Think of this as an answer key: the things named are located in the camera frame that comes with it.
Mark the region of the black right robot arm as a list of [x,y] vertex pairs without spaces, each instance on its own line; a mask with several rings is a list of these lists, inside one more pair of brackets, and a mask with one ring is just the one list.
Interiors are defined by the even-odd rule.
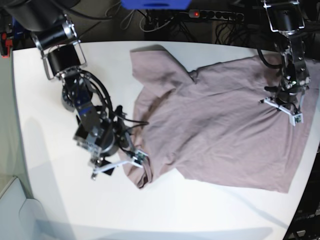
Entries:
[[47,78],[62,82],[62,103],[76,112],[73,138],[91,155],[92,179],[126,164],[142,168],[148,155],[134,146],[122,106],[113,107],[102,82],[85,70],[87,61],[70,18],[77,12],[58,0],[3,0],[0,6],[30,32]]

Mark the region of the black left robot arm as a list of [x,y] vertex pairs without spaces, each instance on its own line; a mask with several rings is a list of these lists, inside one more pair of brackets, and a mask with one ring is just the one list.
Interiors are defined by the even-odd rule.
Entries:
[[305,22],[298,0],[263,0],[263,8],[270,30],[282,37],[274,43],[281,55],[281,64],[274,65],[265,59],[262,51],[258,55],[262,62],[271,69],[278,69],[280,80],[277,86],[266,86],[265,91],[271,96],[261,100],[288,115],[292,126],[304,122],[302,105],[311,77],[305,59],[305,44],[301,30]]

